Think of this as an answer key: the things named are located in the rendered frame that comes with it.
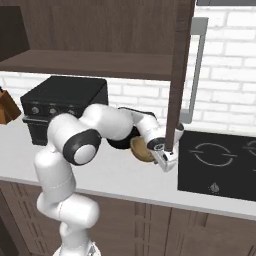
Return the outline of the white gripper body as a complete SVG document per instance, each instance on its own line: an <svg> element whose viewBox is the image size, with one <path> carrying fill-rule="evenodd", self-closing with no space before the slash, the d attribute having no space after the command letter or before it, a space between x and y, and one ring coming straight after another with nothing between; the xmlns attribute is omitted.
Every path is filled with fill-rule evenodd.
<svg viewBox="0 0 256 256"><path fill-rule="evenodd" d="M153 152L155 161L164 172L171 171L178 161L178 154L176 152L167 152L164 150Z"/></svg>

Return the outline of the brown lower cabinet door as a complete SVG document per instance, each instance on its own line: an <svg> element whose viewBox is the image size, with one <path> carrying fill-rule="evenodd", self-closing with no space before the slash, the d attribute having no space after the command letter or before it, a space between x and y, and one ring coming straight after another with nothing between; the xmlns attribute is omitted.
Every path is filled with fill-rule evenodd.
<svg viewBox="0 0 256 256"><path fill-rule="evenodd" d="M29 251L39 256L52 256L61 245L60 223L37 210L41 188L0 181L0 190ZM135 233L135 204L93 195L89 198L100 205L100 218L89 230L89 236L102 256L144 256Z"/></svg>
<svg viewBox="0 0 256 256"><path fill-rule="evenodd" d="M256 256L256 221L150 206L150 256Z"/></svg>

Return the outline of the black hob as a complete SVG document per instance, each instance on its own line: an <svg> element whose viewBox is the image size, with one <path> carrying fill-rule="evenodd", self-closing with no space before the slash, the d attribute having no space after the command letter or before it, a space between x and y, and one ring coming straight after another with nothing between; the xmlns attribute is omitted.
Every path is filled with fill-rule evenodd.
<svg viewBox="0 0 256 256"><path fill-rule="evenodd" d="M178 189L256 202L256 138L185 131Z"/></svg>

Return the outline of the black toaster oven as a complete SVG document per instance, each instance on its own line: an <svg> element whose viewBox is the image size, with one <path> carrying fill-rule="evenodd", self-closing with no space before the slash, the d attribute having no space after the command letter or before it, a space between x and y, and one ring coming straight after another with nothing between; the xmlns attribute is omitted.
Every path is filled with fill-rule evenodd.
<svg viewBox="0 0 256 256"><path fill-rule="evenodd" d="M34 145L47 144L52 117L69 113L80 118L91 104L108 104L107 81L99 78L51 76L20 98Z"/></svg>

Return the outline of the brown knife block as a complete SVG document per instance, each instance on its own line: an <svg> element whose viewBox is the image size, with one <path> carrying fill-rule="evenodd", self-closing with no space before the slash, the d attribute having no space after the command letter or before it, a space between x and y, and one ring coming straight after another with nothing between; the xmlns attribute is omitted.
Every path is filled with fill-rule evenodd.
<svg viewBox="0 0 256 256"><path fill-rule="evenodd" d="M21 111L7 90L0 86L0 124L7 125L21 115Z"/></svg>

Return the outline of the grey range hood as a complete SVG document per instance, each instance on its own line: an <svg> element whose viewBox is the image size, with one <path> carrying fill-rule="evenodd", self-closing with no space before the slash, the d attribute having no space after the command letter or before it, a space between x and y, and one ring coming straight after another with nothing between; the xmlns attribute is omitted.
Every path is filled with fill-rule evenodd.
<svg viewBox="0 0 256 256"><path fill-rule="evenodd" d="M256 0L197 0L197 6L256 6Z"/></svg>

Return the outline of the open brown wall cabinet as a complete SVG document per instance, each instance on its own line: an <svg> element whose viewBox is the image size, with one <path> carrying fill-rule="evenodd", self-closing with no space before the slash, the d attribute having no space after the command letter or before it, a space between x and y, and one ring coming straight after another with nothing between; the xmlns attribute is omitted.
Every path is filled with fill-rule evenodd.
<svg viewBox="0 0 256 256"><path fill-rule="evenodd" d="M174 0L0 0L0 70L168 80Z"/></svg>

